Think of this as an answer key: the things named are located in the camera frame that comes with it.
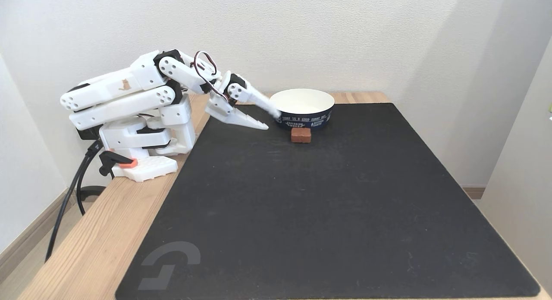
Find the mouse pad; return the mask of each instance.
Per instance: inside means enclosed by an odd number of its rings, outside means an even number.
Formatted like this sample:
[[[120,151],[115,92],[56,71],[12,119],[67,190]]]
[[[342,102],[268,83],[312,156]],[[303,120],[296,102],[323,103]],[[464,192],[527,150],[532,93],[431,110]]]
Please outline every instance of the mouse pad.
[[[539,285],[393,104],[310,144],[209,119],[119,300],[535,296]]]

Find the paper bowl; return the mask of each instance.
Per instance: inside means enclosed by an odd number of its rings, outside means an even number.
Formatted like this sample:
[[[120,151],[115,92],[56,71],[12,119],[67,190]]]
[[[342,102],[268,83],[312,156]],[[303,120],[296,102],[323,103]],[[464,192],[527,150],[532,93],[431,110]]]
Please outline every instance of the paper bowl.
[[[328,123],[335,100],[318,90],[290,89],[274,94],[270,103],[282,112],[282,116],[276,120],[281,128],[316,130]]]

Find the brick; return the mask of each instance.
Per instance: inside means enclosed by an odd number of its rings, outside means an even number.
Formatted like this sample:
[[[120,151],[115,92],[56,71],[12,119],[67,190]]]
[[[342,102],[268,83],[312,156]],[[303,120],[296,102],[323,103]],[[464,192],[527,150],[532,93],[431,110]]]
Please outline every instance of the brick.
[[[309,128],[292,128],[292,143],[310,143],[310,140]]]

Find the white robotic arm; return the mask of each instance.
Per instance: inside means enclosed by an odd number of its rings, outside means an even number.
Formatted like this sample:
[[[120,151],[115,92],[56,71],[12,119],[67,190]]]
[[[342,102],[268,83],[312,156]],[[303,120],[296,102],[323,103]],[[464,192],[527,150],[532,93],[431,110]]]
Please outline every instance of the white robotic arm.
[[[211,64],[198,58],[202,53]],[[115,166],[114,175],[144,181],[176,171],[176,162],[165,156],[187,153],[193,147],[188,93],[209,94],[205,112],[224,123],[268,129],[234,108],[238,101],[253,102],[275,118],[280,116],[247,80],[231,72],[221,76],[202,51],[193,58],[178,50],[144,54],[129,68],[81,82],[60,102],[74,112],[69,119],[81,138],[97,131],[106,150],[135,161]],[[159,116],[137,116],[153,109],[158,109]]]

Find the wooden floor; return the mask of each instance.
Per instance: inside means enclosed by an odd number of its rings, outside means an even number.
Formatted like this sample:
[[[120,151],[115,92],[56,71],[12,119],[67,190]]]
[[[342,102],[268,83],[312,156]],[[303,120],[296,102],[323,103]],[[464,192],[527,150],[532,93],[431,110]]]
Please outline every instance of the wooden floor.
[[[84,203],[85,209],[88,209],[91,205],[92,203],[89,202]],[[57,232],[56,245],[54,246],[54,249],[63,241],[63,239],[65,239],[69,231],[71,231],[81,217],[81,212],[78,210],[76,204],[65,213],[61,221],[60,229]],[[25,259],[23,259],[12,274],[10,274],[6,280],[0,284],[1,300],[16,299],[36,275],[40,267],[44,264],[44,257],[46,256],[46,250],[48,248],[51,233],[52,231],[50,230],[50,232],[34,247],[34,249],[30,251]]]

